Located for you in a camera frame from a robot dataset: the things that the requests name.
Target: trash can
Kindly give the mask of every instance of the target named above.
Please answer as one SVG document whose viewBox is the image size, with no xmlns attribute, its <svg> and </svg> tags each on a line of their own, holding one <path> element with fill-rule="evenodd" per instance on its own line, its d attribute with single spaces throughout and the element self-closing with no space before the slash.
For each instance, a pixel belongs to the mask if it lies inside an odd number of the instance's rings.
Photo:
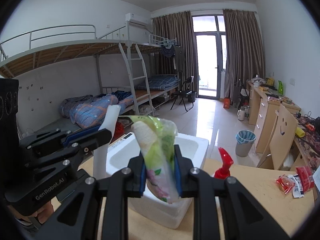
<svg viewBox="0 0 320 240">
<path fill-rule="evenodd" d="M 190 95 L 188 95 L 188 102 L 194 103 L 196 101 L 197 92 L 193 91 Z"/>
<path fill-rule="evenodd" d="M 252 144 L 256 140 L 256 136 L 249 130 L 241 130 L 237 133 L 236 140 L 236 155 L 246 157 L 250 152 Z"/>
</svg>

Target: red spray bottle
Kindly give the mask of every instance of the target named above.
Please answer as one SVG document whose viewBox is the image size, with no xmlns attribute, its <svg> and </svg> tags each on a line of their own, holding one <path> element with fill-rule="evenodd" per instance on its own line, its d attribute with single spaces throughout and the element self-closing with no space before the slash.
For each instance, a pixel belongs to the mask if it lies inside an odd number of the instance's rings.
<svg viewBox="0 0 320 240">
<path fill-rule="evenodd" d="M 230 176 L 229 168 L 233 164 L 233 160 L 225 149 L 219 147 L 218 150 L 223 164 L 222 167 L 214 173 L 213 177 L 216 179 L 226 179 Z"/>
</svg>

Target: person's hand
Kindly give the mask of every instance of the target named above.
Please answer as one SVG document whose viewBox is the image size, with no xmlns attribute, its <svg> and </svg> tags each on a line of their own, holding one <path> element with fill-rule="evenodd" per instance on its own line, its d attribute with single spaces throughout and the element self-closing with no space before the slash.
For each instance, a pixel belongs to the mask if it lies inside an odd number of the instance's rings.
<svg viewBox="0 0 320 240">
<path fill-rule="evenodd" d="M 28 217 L 36 217 L 38 218 L 39 222 L 43 224 L 47 221 L 47 219 L 52 215 L 53 213 L 53 206 L 51 204 L 51 201 L 49 201 L 47 204 L 45 204 L 43 207 L 39 208 L 36 212 L 34 212 L 32 215 L 25 217 L 22 216 L 18 211 L 14 209 L 13 206 L 8 206 L 11 213 L 15 216 L 17 219 L 23 219 L 25 221 L 30 222 Z"/>
</svg>

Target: brown curtain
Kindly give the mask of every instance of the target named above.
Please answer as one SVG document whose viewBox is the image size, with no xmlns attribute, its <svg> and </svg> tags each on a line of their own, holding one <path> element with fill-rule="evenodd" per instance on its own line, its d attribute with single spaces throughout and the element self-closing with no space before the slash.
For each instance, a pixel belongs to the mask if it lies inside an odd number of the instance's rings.
<svg viewBox="0 0 320 240">
<path fill-rule="evenodd" d="M 255 74 L 265 78 L 262 39 L 254 12 L 223 10 L 227 38 L 224 97 L 233 97 L 239 79 L 245 84 Z"/>
<path fill-rule="evenodd" d="M 196 67 L 195 53 L 195 37 L 193 33 L 193 22 L 190 11 L 169 14 L 157 18 L 153 18 L 153 33 L 155 35 L 168 38 L 170 40 L 177 39 L 186 56 L 186 72 L 183 73 L 183 81 L 185 78 L 194 76 L 194 82 L 190 86 L 193 91 L 198 88 L 198 70 Z M 173 59 L 166 58 L 161 53 L 155 55 L 156 73 L 157 74 L 175 74 L 173 68 Z"/>
</svg>

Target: desk cabinet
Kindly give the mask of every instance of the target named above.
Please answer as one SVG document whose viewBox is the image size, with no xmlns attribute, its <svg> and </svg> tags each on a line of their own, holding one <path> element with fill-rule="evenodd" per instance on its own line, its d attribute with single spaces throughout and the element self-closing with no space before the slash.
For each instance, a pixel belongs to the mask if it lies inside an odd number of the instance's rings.
<svg viewBox="0 0 320 240">
<path fill-rule="evenodd" d="M 263 153 L 267 146 L 275 122 L 277 109 L 279 109 L 279 106 L 269 104 L 266 100 L 261 98 L 258 117 L 254 128 L 254 134 L 256 136 L 254 145 L 256 147 L 256 152 Z"/>
<path fill-rule="evenodd" d="M 249 99 L 249 124 L 255 125 L 260 108 L 260 95 L 255 92 L 254 87 L 250 88 L 250 99 Z"/>
</svg>

